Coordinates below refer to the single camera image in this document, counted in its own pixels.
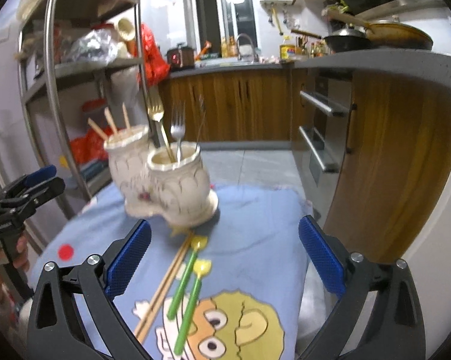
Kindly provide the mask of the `white ceramic utensil holder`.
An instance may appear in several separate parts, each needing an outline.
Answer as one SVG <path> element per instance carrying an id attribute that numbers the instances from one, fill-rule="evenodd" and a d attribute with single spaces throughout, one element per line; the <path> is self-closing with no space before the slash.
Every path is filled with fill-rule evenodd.
<path id="1" fill-rule="evenodd" d="M 103 148 L 128 215 L 159 215 L 172 228 L 194 228 L 215 215 L 218 196 L 197 143 L 171 144 L 182 150 L 182 159 L 173 162 L 165 147 L 153 146 L 148 126 L 139 125 L 111 135 Z"/>

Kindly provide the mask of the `grey countertop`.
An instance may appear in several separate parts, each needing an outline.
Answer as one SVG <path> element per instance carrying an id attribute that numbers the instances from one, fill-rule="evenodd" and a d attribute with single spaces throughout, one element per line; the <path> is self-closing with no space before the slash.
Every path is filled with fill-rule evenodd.
<path id="1" fill-rule="evenodd" d="M 170 79 L 219 72 L 312 68 L 383 72 L 429 81 L 451 90 L 451 56 L 420 49 L 362 49 L 288 63 L 232 63 L 169 74 Z"/>

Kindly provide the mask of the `wooden kitchen cabinets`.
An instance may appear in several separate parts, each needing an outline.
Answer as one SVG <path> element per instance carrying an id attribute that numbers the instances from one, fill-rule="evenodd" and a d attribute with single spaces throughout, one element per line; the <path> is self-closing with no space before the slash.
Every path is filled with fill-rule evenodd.
<path id="1" fill-rule="evenodd" d="M 296 68 L 219 72 L 163 81 L 166 108 L 185 103 L 187 138 L 196 138 L 199 95 L 208 142 L 292 148 Z M 383 72 L 349 71 L 352 108 L 346 153 L 331 206 L 319 220 L 350 250 L 389 263 L 413 243 L 451 171 L 451 90 Z"/>

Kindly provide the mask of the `clear plastic bag on shelf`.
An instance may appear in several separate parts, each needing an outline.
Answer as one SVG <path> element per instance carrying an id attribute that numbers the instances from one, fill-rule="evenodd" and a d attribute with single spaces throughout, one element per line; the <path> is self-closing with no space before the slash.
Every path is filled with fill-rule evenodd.
<path id="1" fill-rule="evenodd" d="M 99 62 L 107 65 L 116 59 L 129 59 L 131 54 L 113 28 L 92 29 L 64 44 L 62 63 Z"/>

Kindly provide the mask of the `silver steel fork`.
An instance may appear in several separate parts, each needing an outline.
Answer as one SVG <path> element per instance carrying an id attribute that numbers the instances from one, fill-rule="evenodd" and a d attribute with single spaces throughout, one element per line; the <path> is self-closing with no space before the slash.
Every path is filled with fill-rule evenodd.
<path id="1" fill-rule="evenodd" d="M 174 100 L 172 106 L 170 134 L 177 143 L 176 159 L 178 163 L 182 160 L 182 140 L 186 133 L 185 116 L 185 103 L 179 100 Z"/>

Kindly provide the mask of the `red plastic bag hanging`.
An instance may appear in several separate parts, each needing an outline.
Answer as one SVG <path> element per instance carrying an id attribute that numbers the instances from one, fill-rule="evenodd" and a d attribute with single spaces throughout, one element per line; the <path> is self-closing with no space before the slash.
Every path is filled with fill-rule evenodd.
<path id="1" fill-rule="evenodd" d="M 147 85 L 157 86 L 169 75 L 170 65 L 162 56 L 152 30 L 145 23 L 141 24 L 140 32 Z"/>

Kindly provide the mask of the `green yellow tulip utensil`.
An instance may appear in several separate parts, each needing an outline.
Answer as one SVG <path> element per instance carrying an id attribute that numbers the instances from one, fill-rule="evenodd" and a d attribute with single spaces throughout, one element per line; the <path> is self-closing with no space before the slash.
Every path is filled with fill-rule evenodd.
<path id="1" fill-rule="evenodd" d="M 190 258 L 187 261 L 185 270 L 180 279 L 179 285 L 176 288 L 176 291 L 173 295 L 172 301 L 169 306 L 169 310 L 167 312 L 167 318 L 169 321 L 173 320 L 176 317 L 179 306 L 182 304 L 182 299 L 184 297 L 185 291 L 187 289 L 187 285 L 190 280 L 191 273 L 193 271 L 194 264 L 198 257 L 199 251 L 203 250 L 208 243 L 207 236 L 193 236 L 190 242 Z"/>
<path id="2" fill-rule="evenodd" d="M 209 274 L 212 269 L 211 260 L 197 260 L 193 267 L 193 272 L 196 275 L 192 291 L 190 293 L 189 301 L 187 303 L 187 308 L 182 316 L 182 324 L 178 332 L 178 338 L 174 345 L 173 353 L 180 356 L 184 350 L 185 343 L 187 341 L 187 336 L 190 331 L 190 326 L 193 321 L 193 315 L 196 310 L 197 301 L 199 299 L 200 290 L 202 288 L 202 278 Z"/>

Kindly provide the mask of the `sink faucet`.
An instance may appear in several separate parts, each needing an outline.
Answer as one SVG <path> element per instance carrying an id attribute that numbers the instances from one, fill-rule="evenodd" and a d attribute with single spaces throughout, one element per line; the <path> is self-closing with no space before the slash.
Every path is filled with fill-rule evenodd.
<path id="1" fill-rule="evenodd" d="M 246 33 L 240 33 L 236 38 L 238 61 L 259 63 L 260 57 L 256 52 L 252 38 Z"/>

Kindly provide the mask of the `silver flower-handle spoon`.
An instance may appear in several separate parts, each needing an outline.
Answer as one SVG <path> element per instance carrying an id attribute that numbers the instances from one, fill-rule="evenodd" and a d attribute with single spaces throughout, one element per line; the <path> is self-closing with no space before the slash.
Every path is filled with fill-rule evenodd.
<path id="1" fill-rule="evenodd" d="M 196 129 L 196 143 L 195 143 L 195 149 L 199 146 L 199 139 L 202 132 L 202 128 L 205 123 L 206 118 L 206 106 L 205 106 L 205 99 L 202 94 L 199 95 L 199 124 Z"/>

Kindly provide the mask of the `gold fork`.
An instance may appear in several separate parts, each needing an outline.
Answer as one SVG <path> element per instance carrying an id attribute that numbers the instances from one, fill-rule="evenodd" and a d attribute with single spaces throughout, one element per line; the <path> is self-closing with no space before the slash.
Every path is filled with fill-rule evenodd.
<path id="1" fill-rule="evenodd" d="M 148 116 L 157 124 L 158 132 L 161 135 L 161 139 L 164 143 L 166 152 L 169 156 L 169 160 L 173 163 L 176 160 L 176 158 L 173 154 L 173 151 L 171 150 L 169 139 L 167 137 L 165 127 L 163 125 L 165 108 L 156 86 L 153 86 L 148 89 L 147 107 L 148 107 Z"/>

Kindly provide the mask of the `wooden chopstick in holder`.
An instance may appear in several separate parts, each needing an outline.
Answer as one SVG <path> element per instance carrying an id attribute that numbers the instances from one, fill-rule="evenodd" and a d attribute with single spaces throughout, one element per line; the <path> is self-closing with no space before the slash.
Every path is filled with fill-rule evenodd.
<path id="1" fill-rule="evenodd" d="M 97 125 L 96 122 L 94 122 L 93 119 L 89 118 L 87 120 L 87 123 L 101 137 L 103 141 L 108 140 L 108 135 L 105 133 L 105 131 L 103 131 L 103 129 L 99 125 Z"/>

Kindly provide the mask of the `brown frying pan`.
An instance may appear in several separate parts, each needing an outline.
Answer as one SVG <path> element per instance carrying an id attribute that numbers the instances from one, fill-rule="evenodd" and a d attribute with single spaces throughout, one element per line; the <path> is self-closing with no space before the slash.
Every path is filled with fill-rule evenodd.
<path id="1" fill-rule="evenodd" d="M 428 51 L 433 48 L 433 40 L 427 33 L 408 24 L 387 20 L 368 22 L 331 8 L 324 8 L 321 14 L 344 24 L 363 27 L 366 37 L 376 48 L 389 47 Z"/>

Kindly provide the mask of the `black wok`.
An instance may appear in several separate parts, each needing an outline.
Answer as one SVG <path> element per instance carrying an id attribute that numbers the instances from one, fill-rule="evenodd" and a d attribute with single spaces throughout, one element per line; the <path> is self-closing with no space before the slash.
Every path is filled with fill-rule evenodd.
<path id="1" fill-rule="evenodd" d="M 366 35 L 363 32 L 353 28 L 341 28 L 326 37 L 294 28 L 291 30 L 291 33 L 322 40 L 334 53 L 354 50 L 368 50 L 372 47 L 372 43 Z"/>

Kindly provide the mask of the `dark rice cooker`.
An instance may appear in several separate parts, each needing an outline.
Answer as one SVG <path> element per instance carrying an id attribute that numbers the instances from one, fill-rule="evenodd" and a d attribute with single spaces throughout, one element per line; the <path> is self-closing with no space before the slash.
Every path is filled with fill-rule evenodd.
<path id="1" fill-rule="evenodd" d="M 166 53 L 167 63 L 172 71 L 182 71 L 195 67 L 195 51 L 187 43 L 178 43 Z"/>

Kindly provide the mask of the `built-in steel oven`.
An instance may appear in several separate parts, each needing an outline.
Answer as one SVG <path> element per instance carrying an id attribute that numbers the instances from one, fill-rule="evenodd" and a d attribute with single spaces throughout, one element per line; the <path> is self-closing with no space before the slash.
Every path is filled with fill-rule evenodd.
<path id="1" fill-rule="evenodd" d="M 292 73 L 291 144 L 306 198 L 326 215 L 346 153 L 351 100 L 346 72 L 298 69 Z"/>

